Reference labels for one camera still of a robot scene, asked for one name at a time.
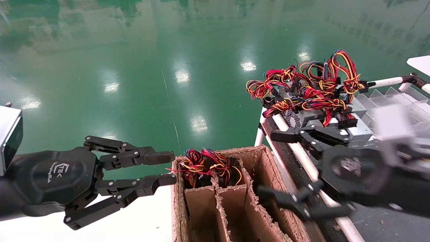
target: epoxy floor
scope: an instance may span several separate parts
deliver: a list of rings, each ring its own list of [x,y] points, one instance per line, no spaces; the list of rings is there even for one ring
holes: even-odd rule
[[[251,146],[261,105],[246,93],[247,80],[337,48],[366,80],[406,75],[414,71],[408,58],[430,54],[429,4],[3,0],[0,103],[24,110],[19,153],[72,149],[87,135],[177,155]],[[107,178],[163,170],[140,166]]]

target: white pipe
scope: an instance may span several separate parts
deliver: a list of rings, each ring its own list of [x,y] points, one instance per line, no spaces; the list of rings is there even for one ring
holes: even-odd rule
[[[260,124],[264,124],[266,122],[266,118],[263,117],[263,113],[266,111],[267,109],[265,107],[263,107],[261,109],[261,115],[260,115]],[[264,138],[264,133],[263,130],[258,128],[257,129],[257,137],[255,138],[255,143],[254,143],[254,147],[260,146],[263,144],[263,138]]]
[[[284,121],[284,119],[279,115],[273,116],[273,120],[275,121],[276,125],[278,126],[279,130],[286,131],[288,129],[287,123]],[[307,155],[305,149],[299,144],[288,144],[293,151],[294,155],[306,171],[307,175],[309,176],[310,180],[312,182],[316,182],[318,180],[318,170],[316,169],[313,162],[310,160],[309,156]],[[331,199],[325,192],[320,191],[320,196],[322,200],[325,202],[325,204],[328,207],[336,207],[339,206],[339,204]],[[336,222],[344,232],[346,238],[349,242],[365,242],[363,237],[358,232],[357,228],[352,223],[351,219],[348,217],[338,217],[336,218]]]
[[[403,82],[403,77],[388,78],[388,79],[375,81],[376,85],[369,88],[385,87],[385,86],[390,86],[395,84],[401,84],[402,82]]]
[[[421,88],[424,92],[430,94],[430,84],[427,83]]]
[[[260,146],[263,144],[264,133],[259,128],[257,129],[257,138],[255,139],[254,147]]]
[[[406,89],[408,89],[411,85],[412,83],[409,83],[409,82],[402,83],[402,85],[400,85],[400,87],[398,88],[398,91],[402,93]]]

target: gray device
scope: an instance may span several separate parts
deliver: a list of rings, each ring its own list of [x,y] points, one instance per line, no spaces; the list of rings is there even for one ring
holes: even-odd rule
[[[22,111],[0,106],[0,177],[4,176],[23,136]]]

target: black connector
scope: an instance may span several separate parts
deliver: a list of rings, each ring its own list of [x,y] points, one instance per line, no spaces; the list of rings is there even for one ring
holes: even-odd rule
[[[367,81],[363,81],[363,80],[360,80],[359,83],[361,83],[365,86],[365,88],[361,88],[358,90],[359,93],[367,93],[367,92],[369,92],[369,87],[376,85],[375,82],[367,82]]]
[[[334,95],[335,95],[335,98],[339,98],[341,96],[341,89],[340,88],[336,89]]]
[[[343,115],[347,115],[350,113],[352,113],[352,107],[348,107],[347,109],[341,111],[341,114],[343,114]]]
[[[267,97],[265,97],[265,98],[263,98],[261,100],[261,103],[263,104],[263,107],[265,107],[266,109],[269,109],[269,108],[272,107],[273,104],[276,103],[276,99],[277,98],[273,98],[271,96],[267,96]]]
[[[270,92],[272,93],[273,96],[275,96],[278,99],[282,99],[281,94],[279,94],[278,90],[276,90],[276,88],[272,88],[272,90],[270,90]]]
[[[347,120],[339,120],[338,121],[338,129],[342,130],[342,129],[346,129],[347,128]]]
[[[376,85],[376,82],[374,82],[374,81],[370,81],[367,83],[367,87],[372,87],[374,85]]]
[[[291,85],[290,92],[293,95],[299,95],[298,91],[300,90],[300,87],[301,87],[300,78],[295,77],[293,78],[292,82],[293,84]]]
[[[357,127],[357,119],[356,118],[349,118],[346,120],[347,121],[347,128],[352,128],[352,127]]]

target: colorful wire harness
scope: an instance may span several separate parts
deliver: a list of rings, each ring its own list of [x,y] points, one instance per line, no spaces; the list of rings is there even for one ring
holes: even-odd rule
[[[231,169],[235,169],[239,174],[236,185],[242,180],[242,173],[238,167],[231,165],[230,159],[211,149],[203,148],[201,152],[195,149],[187,149],[184,154],[186,160],[179,164],[180,169],[166,169],[173,172],[182,172],[184,179],[188,181],[191,188],[196,188],[197,181],[203,176],[212,176],[214,172],[223,178],[223,187],[227,187],[231,179]]]
[[[339,64],[338,57],[345,63]],[[346,78],[340,85],[339,70]],[[251,98],[263,99],[268,95],[275,96],[275,103],[263,113],[265,118],[287,110],[318,110],[325,114],[324,126],[328,126],[335,113],[341,118],[354,119],[346,112],[347,104],[352,102],[354,94],[366,89],[366,82],[359,80],[355,63],[342,49],[338,49],[324,62],[311,61],[290,66],[285,70],[269,70],[264,74],[265,81],[248,81],[246,88]],[[297,89],[294,98],[281,98],[275,87],[285,92]]]

